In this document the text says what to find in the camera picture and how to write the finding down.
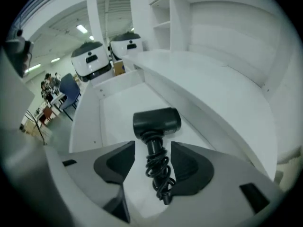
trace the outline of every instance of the blue chair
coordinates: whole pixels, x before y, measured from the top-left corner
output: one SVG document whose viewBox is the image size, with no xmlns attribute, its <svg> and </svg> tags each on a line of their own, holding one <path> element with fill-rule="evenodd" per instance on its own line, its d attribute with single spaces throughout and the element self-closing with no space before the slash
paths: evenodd
<svg viewBox="0 0 303 227">
<path fill-rule="evenodd" d="M 76 108 L 75 103 L 78 99 L 78 96 L 81 96 L 81 94 L 78 84 L 75 82 L 74 78 L 70 73 L 62 77 L 59 90 L 67 96 L 67 99 L 64 101 L 63 104 L 60 105 L 59 108 L 65 112 L 65 114 L 70 118 L 70 120 L 72 120 L 71 117 L 66 113 L 65 109 L 70 106 Z"/>
</svg>

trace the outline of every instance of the ceiling light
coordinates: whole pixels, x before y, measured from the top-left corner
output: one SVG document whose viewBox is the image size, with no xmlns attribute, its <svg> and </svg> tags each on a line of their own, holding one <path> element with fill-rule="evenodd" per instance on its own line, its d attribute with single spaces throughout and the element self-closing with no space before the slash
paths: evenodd
<svg viewBox="0 0 303 227">
<path fill-rule="evenodd" d="M 78 26 L 76 26 L 76 28 L 84 34 L 87 33 L 87 29 L 85 27 L 83 27 L 83 25 L 78 25 Z"/>
<path fill-rule="evenodd" d="M 31 71 L 31 70 L 33 70 L 33 69 L 38 68 L 39 66 L 41 66 L 41 64 L 38 64 L 38 65 L 33 66 L 33 67 L 31 67 L 31 68 L 28 68 L 25 72 L 29 72 L 29 71 Z"/>
<path fill-rule="evenodd" d="M 53 59 L 53 60 L 51 61 L 51 63 L 53 63 L 53 62 L 55 62 L 55 61 L 58 61 L 58 60 L 60 60 L 60 58 Z"/>
</svg>

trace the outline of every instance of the brown box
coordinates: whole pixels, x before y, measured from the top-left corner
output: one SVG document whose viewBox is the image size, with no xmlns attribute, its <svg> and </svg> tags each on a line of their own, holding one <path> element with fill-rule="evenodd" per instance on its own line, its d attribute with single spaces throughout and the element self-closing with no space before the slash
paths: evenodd
<svg viewBox="0 0 303 227">
<path fill-rule="evenodd" d="M 115 69 L 115 74 L 116 74 L 116 76 L 125 73 L 123 61 L 116 62 L 116 63 L 114 64 L 114 69 Z"/>
</svg>

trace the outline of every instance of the black hair dryer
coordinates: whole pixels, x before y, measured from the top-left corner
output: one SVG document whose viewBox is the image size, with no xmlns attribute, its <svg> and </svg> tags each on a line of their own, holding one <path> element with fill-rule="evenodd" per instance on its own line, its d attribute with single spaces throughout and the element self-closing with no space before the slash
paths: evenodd
<svg viewBox="0 0 303 227">
<path fill-rule="evenodd" d="M 163 148 L 163 136 L 177 132 L 181 128 L 181 118 L 175 108 L 163 108 L 135 113 L 133 117 L 135 136 L 142 140 L 148 149 L 145 174 L 153 178 L 152 186 L 159 200 L 169 205 L 172 199 L 171 188 L 176 181 L 170 177 L 167 150 Z"/>
</svg>

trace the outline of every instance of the gray floor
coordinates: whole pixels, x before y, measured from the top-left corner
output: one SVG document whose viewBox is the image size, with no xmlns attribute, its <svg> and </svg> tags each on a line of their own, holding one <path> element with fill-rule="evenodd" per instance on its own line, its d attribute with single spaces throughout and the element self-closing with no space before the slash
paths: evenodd
<svg viewBox="0 0 303 227">
<path fill-rule="evenodd" d="M 71 106 L 66 109 L 71 118 L 74 118 L 75 109 Z M 52 137 L 49 146 L 53 146 L 60 153 L 68 153 L 72 121 L 65 115 L 59 114 L 53 118 L 47 127 L 52 131 Z"/>
</svg>

